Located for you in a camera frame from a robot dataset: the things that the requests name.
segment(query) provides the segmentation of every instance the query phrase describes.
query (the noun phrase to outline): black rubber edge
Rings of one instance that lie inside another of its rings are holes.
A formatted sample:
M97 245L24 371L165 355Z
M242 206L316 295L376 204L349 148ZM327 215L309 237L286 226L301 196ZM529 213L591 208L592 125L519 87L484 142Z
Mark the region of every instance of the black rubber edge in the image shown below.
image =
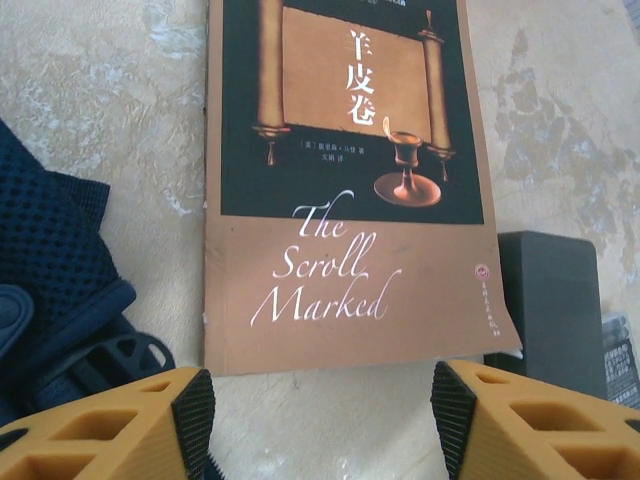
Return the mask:
M28 431L28 428L21 428L19 430L11 430L10 432L0 435L0 452L6 450L11 445L20 440L27 434Z
M202 480L209 453L216 401L211 375L200 370L172 402L173 421L187 478Z
M438 362L433 376L431 404L445 464L452 480L458 480L460 476L476 400L475 393L458 374L446 362Z
M226 477L222 474L222 470L220 470L220 466L213 458L213 455L209 454L208 457L209 458L205 462L202 480L226 480Z

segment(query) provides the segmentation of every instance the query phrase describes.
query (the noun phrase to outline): floor stain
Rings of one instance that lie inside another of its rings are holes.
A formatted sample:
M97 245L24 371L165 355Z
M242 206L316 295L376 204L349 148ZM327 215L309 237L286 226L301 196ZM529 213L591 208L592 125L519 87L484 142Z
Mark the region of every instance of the floor stain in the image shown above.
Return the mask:
M539 93L536 74L527 65L528 40L516 35L509 71L494 87L498 100L495 128L506 143L504 175L522 182L526 191L542 192L545 182L567 180L568 215L577 215L583 237L599 252L618 234L624 236L621 262L627 283L640 280L640 161L628 149L600 148L574 116L571 106Z

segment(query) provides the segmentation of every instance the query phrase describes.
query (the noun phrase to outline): black plastic buckle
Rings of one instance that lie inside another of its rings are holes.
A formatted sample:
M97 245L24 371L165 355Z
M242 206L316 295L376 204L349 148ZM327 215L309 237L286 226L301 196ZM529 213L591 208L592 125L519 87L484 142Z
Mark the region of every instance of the black plastic buckle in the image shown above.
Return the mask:
M156 353L164 357L156 358ZM157 338L134 332L81 348L29 382L22 394L33 398L55 378L66 375L94 395L176 368L169 349Z
M27 328L33 311L33 300L22 288L0 285L0 359Z

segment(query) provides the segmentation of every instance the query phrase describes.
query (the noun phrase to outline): black book cover section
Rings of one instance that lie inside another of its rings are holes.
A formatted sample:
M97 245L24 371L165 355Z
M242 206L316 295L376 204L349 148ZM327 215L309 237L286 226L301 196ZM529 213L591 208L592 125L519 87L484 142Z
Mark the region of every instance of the black book cover section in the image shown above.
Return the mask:
M275 146L277 164L267 165L268 145L252 128L258 111L257 4L226 1L224 8L222 215L291 218L299 205L324 205L340 192L351 190L354 201L338 202L329 219L484 224L455 0L285 0L285 7L416 40L427 26L426 11L432 11L432 26L444 40L445 99L456 154L447 163L449 181L445 182L437 157L426 147L420 148L415 173L433 180L442 190L442 200L427 208L398 207L376 195L375 180L400 171L394 163L393 145L382 136L289 125L291 133ZM327 52L321 48L310 52L310 66L313 56L322 54ZM322 152L303 147L306 142L336 145L344 161L325 162ZM350 151L342 154L345 145Z

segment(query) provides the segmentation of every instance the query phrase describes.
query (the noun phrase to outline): book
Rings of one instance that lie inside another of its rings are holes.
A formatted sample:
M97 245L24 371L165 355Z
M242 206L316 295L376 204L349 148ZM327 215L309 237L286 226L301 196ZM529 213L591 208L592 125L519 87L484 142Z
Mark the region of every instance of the book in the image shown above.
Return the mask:
M211 0L205 365L516 350L463 0Z

